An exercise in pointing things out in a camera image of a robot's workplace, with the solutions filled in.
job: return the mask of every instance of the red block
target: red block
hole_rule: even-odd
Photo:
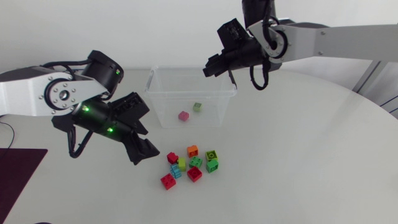
[[[162,181],[164,187],[166,188],[166,190],[170,189],[171,187],[173,187],[175,185],[175,179],[171,174],[167,174],[166,176],[161,178],[161,181]]]
[[[183,111],[178,115],[178,118],[182,121],[187,121],[187,119],[189,118],[189,113]]]
[[[167,154],[167,160],[170,164],[175,164],[178,161],[178,156],[174,154],[174,152],[170,152],[169,154]]]
[[[201,177],[201,171],[197,167],[192,167],[187,174],[193,182],[196,182]]]

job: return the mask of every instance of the robotic arm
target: robotic arm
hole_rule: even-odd
[[[246,32],[233,19],[218,35],[224,46],[221,55],[208,59],[206,77],[250,67],[253,85],[263,90],[268,73],[282,62],[307,57],[341,57],[398,62],[398,25],[327,27],[313,23],[278,20],[273,0],[242,0]],[[264,85],[254,80],[253,68],[262,65]]]
[[[49,69],[59,65],[69,74]],[[81,75],[75,75],[72,65],[87,66]],[[0,74],[0,115],[54,116],[54,127],[68,134],[71,157],[77,158],[91,135],[98,133],[122,142],[136,165],[159,151],[138,136],[148,133],[139,119],[149,108],[137,93],[104,102],[112,97],[123,75],[120,65],[96,50],[81,62],[50,62],[5,72]],[[88,130],[76,151],[74,125]]]

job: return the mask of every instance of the green block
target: green block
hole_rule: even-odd
[[[201,103],[195,103],[193,105],[193,110],[196,112],[200,112],[201,111]]]
[[[218,161],[217,160],[212,159],[212,160],[207,162],[206,170],[207,170],[207,172],[209,172],[209,174],[214,172],[217,169],[218,169]]]
[[[214,151],[214,150],[213,151],[207,151],[206,152],[206,160],[210,161],[212,159],[215,159],[215,160],[218,161],[218,157],[217,157],[216,151]]]
[[[178,158],[178,168],[180,169],[180,171],[186,171],[186,167],[185,167],[185,158],[184,157],[179,157]]]
[[[189,162],[189,167],[192,168],[195,166],[197,168],[200,168],[202,162],[203,162],[203,159],[200,159],[200,158],[194,156],[194,157],[192,157],[191,162]]]

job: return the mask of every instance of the pink block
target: pink block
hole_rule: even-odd
[[[187,121],[187,119],[189,118],[189,113],[183,111],[178,115],[178,118],[182,121]]]

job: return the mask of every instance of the clear plastic bin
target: clear plastic bin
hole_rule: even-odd
[[[201,68],[152,67],[145,88],[163,128],[221,126],[236,86],[227,73],[205,77]],[[201,103],[199,112],[193,110]],[[188,112],[182,121],[178,115]]]

